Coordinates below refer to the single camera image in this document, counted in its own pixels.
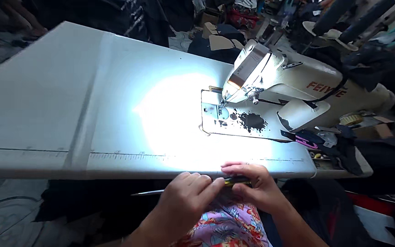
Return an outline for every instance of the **sewing machine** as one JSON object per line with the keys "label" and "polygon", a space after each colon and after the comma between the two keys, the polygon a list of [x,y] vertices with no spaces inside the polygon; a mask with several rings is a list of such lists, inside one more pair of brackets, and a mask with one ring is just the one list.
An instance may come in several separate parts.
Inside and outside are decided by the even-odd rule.
{"label": "sewing machine", "polygon": [[[210,107],[203,103],[203,118],[207,119],[208,109],[213,108],[210,115],[221,119],[221,126],[227,128],[239,126],[239,118],[245,113],[237,113],[244,108],[249,114],[260,115],[255,117],[256,121],[262,118],[263,123],[268,123],[257,125],[251,122],[254,121],[251,117],[246,123],[246,115],[243,115],[240,125],[253,127],[247,129],[248,132],[240,128],[229,134],[281,139],[273,128],[282,125],[289,132],[298,132],[313,130],[316,126],[358,124],[364,116],[390,109],[395,96],[381,84],[368,92],[343,78],[330,65],[298,53],[269,49],[250,40],[223,85],[220,104]],[[204,131],[206,126],[210,126],[208,132],[213,132],[211,122],[204,124]]]}

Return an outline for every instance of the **floor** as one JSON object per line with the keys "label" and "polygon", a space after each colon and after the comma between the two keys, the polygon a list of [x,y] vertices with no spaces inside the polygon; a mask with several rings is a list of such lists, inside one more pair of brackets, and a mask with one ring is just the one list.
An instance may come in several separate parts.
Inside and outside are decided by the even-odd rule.
{"label": "floor", "polygon": [[47,180],[0,179],[0,246],[66,247],[82,243],[85,234],[96,229],[92,215],[67,223],[65,218],[52,222],[33,222],[42,203]]}

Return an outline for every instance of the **clothing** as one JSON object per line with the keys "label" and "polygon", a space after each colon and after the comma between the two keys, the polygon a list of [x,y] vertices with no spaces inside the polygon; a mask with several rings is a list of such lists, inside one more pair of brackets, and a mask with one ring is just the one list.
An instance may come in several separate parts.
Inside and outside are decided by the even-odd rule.
{"label": "clothing", "polygon": [[171,247],[271,247],[257,208],[237,203],[204,213],[199,222]]}

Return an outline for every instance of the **cardboard box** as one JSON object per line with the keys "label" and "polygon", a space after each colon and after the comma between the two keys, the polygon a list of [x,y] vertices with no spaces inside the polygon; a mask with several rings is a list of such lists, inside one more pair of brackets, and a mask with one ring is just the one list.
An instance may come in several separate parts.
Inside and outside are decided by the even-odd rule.
{"label": "cardboard box", "polygon": [[202,20],[200,21],[200,26],[204,27],[204,24],[207,22],[216,25],[218,21],[219,21],[219,15],[212,15],[204,12],[202,14]]}
{"label": "cardboard box", "polygon": [[202,38],[208,39],[212,34],[218,34],[217,27],[211,22],[206,22],[204,24],[204,31],[202,33]]}

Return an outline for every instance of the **white sewing machine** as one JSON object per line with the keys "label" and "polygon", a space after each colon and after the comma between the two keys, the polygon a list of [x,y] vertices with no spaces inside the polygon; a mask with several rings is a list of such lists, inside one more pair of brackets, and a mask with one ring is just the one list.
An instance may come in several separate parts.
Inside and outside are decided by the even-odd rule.
{"label": "white sewing machine", "polygon": [[[256,54],[249,47],[245,62]],[[276,64],[269,66],[273,73],[268,77],[261,73],[267,83],[261,88],[267,90],[259,100],[278,104],[241,101],[247,97],[239,90],[238,96],[227,99],[226,115],[218,115],[220,88],[230,78],[232,65],[64,22],[0,65],[0,178],[173,178],[182,171],[220,177],[220,165],[227,160],[262,164],[275,178],[354,177],[345,170],[318,167],[299,143],[273,141],[289,141],[281,136],[286,128],[277,112],[294,130],[310,121],[306,118],[309,121],[297,124],[281,114],[291,101],[296,102],[290,95],[318,98],[326,90],[320,83],[332,87],[340,80],[330,66],[284,53],[287,57],[282,59],[280,53],[262,52],[271,57],[268,65]],[[241,60],[235,64],[237,70],[244,67]],[[283,64],[299,61],[303,65],[283,70]],[[317,78],[329,79],[291,81],[314,77],[313,68],[322,71]],[[295,76],[297,71],[303,76]],[[284,80],[276,84],[272,76]],[[312,81],[317,84],[309,86]],[[347,93],[309,109],[310,117],[322,109],[321,104],[330,105],[329,111],[324,108],[326,113],[315,118],[321,120],[332,108],[340,108],[341,101],[349,104],[346,98],[361,97],[350,102],[361,107],[346,107],[343,114],[382,108],[386,98],[368,99],[370,94],[353,93],[357,88],[350,84],[345,85]],[[288,88],[292,94],[285,93]],[[384,90],[376,94],[387,95]],[[340,116],[336,114],[330,123]],[[370,176],[373,170],[359,151],[356,159],[363,176]]]}
{"label": "white sewing machine", "polygon": [[[275,131],[281,125],[289,132],[354,125],[364,115],[388,110],[395,103],[394,94],[381,84],[368,92],[346,80],[335,89],[342,80],[343,75],[325,63],[250,40],[223,85],[220,104],[211,107],[203,96],[203,130],[281,139]],[[210,120],[205,124],[209,115],[217,116],[221,122],[214,124],[224,130],[214,132]]]}

